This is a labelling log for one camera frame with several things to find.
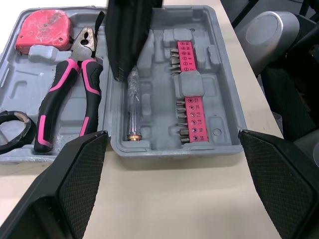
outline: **pliers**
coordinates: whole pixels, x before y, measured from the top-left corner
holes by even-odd
[[[97,131],[101,101],[99,77],[103,67],[93,59],[96,45],[93,28],[84,27],[73,42],[72,56],[57,64],[53,83],[39,108],[34,151],[45,153],[52,150],[53,127],[60,106],[80,71],[86,93],[86,112],[80,136]]]

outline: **tool kit case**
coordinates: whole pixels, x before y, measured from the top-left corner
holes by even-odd
[[[62,7],[73,26],[73,37],[93,27],[102,7]],[[0,58],[0,112],[20,111],[37,124],[41,102],[52,84],[56,64],[71,51],[33,46],[28,55],[15,49],[23,21],[39,9],[21,13]],[[96,59],[101,102],[98,130],[107,130],[114,151],[125,158],[187,158],[238,153],[238,132],[246,128],[234,78],[215,11],[208,6],[163,6],[153,10],[149,37],[137,63],[142,102],[141,141],[127,141],[127,83],[114,80],[107,57],[104,24],[97,34]],[[171,50],[178,41],[191,42],[196,70],[172,74]],[[0,163],[53,161],[62,147],[79,136],[86,109],[84,83],[77,79],[57,118],[53,150],[37,153],[33,143],[0,155]],[[208,141],[182,143],[177,101],[202,96]],[[19,121],[0,127],[0,144],[23,130]]]

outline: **tool handle grip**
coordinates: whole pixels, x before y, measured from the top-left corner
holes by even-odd
[[[46,153],[52,150],[53,128],[60,106],[77,79],[80,68],[72,59],[56,65],[55,77],[49,92],[39,108],[34,151]]]
[[[86,93],[86,111],[80,136],[97,131],[98,111],[101,101],[100,74],[102,71],[103,67],[93,59],[82,62],[82,78]]]

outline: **clear screwdriver handle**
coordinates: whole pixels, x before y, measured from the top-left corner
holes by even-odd
[[[134,67],[128,77],[128,141],[139,141],[141,134],[141,93],[140,78]]]

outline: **table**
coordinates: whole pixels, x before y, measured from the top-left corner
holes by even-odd
[[[5,3],[0,15],[4,48],[21,11],[32,7],[105,6],[104,0]],[[220,0],[166,0],[215,9],[247,127],[281,133]],[[0,165],[0,224],[48,164]],[[260,201],[244,153],[152,164],[118,157],[108,146],[99,192],[85,239],[279,239]]]

